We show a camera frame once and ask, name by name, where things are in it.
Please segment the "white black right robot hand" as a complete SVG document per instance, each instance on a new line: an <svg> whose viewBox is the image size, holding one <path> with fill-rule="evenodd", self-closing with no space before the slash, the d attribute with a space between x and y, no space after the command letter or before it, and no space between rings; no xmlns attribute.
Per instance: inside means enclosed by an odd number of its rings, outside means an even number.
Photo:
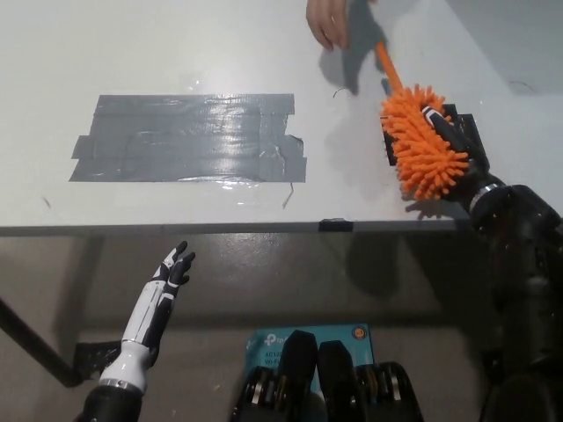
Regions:
<svg viewBox="0 0 563 422"><path fill-rule="evenodd" d="M460 203L465 211L470 212L481 189L502 184L489 172L490 164L475 119L468 113L459 114L454 105L446 105L445 114L430 106L422 108L421 112L434 131L449 144L450 151L466 154L462 163L468 167L463 170L462 176L453 177L456 184L443 198Z"/></svg>

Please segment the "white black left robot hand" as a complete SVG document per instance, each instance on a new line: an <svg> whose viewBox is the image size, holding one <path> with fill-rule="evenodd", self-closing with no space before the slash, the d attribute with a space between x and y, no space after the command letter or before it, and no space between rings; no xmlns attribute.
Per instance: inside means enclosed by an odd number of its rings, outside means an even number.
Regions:
<svg viewBox="0 0 563 422"><path fill-rule="evenodd" d="M146 392L147 372L157 360L179 290L189 281L194 257L187 250L187 242L181 242L144 285L122 335L121 351L102 372L100 385Z"/></svg>

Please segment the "bare person hand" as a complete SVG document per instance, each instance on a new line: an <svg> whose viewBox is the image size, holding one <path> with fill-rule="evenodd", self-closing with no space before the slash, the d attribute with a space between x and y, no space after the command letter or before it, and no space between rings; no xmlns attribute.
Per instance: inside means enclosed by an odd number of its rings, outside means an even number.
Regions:
<svg viewBox="0 0 563 422"><path fill-rule="evenodd" d="M313 37L324 49L348 47L346 0L309 0L305 17Z"/></svg>

